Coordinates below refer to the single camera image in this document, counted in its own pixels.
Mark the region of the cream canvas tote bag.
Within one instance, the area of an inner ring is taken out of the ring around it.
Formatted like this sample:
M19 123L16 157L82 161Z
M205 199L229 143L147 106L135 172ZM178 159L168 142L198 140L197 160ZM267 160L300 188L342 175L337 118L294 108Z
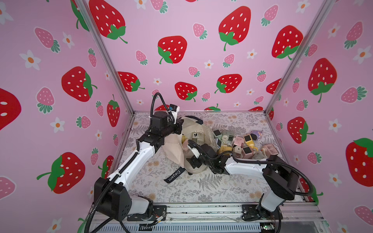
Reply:
M197 174L203 172L207 168L204 164L194 168L188 161L188 159L194 156L193 152L188 147L188 142L190 140L200 146L207 144L214 151L219 149L213 131L204 124L203 120L196 116L184 116L181 119L184 121L181 134L167 136L165 138L165 144L162 146L166 157L180 166L178 170L164 180L166 183L173 182L184 171L187 171L189 174Z

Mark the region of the mint green pencil sharpener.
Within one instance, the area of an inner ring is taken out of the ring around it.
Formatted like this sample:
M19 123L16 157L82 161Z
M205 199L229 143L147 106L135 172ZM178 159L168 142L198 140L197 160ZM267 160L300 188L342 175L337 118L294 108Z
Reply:
M214 130L213 135L214 135L214 138L218 138L219 140L222 139L222 133L220 130Z

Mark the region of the grey green pencil sharpener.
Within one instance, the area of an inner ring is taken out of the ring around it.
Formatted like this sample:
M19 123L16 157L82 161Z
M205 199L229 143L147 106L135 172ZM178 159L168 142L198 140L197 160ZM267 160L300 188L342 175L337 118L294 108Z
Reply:
M221 134L222 134L221 141L224 145L231 145L233 143L235 134L232 131L223 130Z

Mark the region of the pale green pencil sharpener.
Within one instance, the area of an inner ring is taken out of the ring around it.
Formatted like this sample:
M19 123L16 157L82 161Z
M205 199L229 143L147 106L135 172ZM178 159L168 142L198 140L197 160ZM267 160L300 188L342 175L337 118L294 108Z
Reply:
M253 160L262 160L262 159L267 159L267 156L261 152L256 153L253 157Z

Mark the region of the purple pencil sharpener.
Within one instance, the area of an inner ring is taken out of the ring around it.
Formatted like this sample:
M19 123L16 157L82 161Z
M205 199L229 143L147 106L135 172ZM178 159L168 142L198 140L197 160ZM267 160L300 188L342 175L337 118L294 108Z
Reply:
M259 130L252 130L250 132L250 135L253 139L253 141L259 141L262 139L262 136L263 136L263 132L262 131L259 131Z

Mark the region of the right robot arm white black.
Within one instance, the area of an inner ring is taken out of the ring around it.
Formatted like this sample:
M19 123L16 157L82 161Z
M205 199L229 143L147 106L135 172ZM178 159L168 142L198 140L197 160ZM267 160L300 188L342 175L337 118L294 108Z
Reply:
M292 201L295 196L312 196L314 193L310 179L276 155L261 160L241 159L232 151L218 154L211 146L200 146L191 140L187 142L187 147L193 153L187 161L194 169L205 165L214 174L264 178L270 189L261 196L256 207L243 208L241 219L244 221L270 218L281 220L280 206L285 201Z

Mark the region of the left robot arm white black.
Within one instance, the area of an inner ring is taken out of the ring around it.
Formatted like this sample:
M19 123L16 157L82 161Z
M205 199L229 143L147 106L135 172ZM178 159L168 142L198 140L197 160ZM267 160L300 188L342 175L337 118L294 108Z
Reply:
M106 179L99 178L95 182L94 204L86 217L85 233L89 232L96 212L108 216L108 219L92 230L93 233L112 220L122 223L131 215L144 219L154 217L153 201L143 196L131 197L128 190L145 163L164 145L165 138L181 134L183 123L184 120L180 118L175 123L161 123L160 120L151 119L149 129L136 140L137 147L127 160Z

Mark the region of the white panda pencil sharpener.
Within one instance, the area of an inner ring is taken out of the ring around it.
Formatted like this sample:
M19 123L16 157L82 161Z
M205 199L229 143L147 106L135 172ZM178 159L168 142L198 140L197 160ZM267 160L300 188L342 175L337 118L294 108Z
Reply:
M192 133L192 140L196 143L204 143L205 135L203 132L194 132Z

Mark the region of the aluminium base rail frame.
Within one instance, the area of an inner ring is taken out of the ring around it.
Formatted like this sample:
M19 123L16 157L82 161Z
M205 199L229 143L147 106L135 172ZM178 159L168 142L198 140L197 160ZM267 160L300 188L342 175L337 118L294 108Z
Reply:
M255 219L256 203L156 203L149 220L111 220L101 233L330 233L313 203L290 202Z

